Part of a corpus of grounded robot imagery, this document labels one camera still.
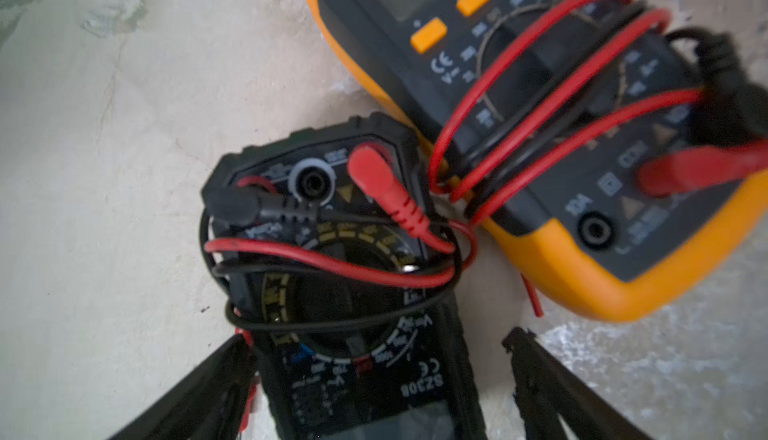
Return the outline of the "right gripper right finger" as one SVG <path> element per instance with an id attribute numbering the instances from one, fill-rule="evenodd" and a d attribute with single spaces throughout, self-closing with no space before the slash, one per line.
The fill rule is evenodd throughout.
<path id="1" fill-rule="evenodd" d="M 514 399 L 527 439 L 644 439 L 650 436 L 621 415 L 551 355 L 536 335 L 513 328 L 502 341 L 510 354 Z"/>

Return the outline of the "yellow multimeter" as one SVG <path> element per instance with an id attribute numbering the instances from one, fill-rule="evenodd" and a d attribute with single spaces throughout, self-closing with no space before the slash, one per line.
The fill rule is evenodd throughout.
<path id="1" fill-rule="evenodd" d="M 767 90 L 729 34 L 643 0 L 306 2 L 531 295 L 640 319 L 767 212 Z"/>

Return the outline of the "small black multimeter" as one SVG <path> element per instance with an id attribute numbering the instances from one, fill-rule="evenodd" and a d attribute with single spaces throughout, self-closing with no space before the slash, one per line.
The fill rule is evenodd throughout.
<path id="1" fill-rule="evenodd" d="M 200 242 L 282 439 L 481 439 L 462 255 L 388 115 L 218 160 Z"/>

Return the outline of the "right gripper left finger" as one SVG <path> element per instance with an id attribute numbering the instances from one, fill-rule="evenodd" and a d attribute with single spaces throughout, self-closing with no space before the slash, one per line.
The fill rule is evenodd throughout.
<path id="1" fill-rule="evenodd" d="M 236 439 L 246 414 L 256 356 L 231 336 L 115 439 Z"/>

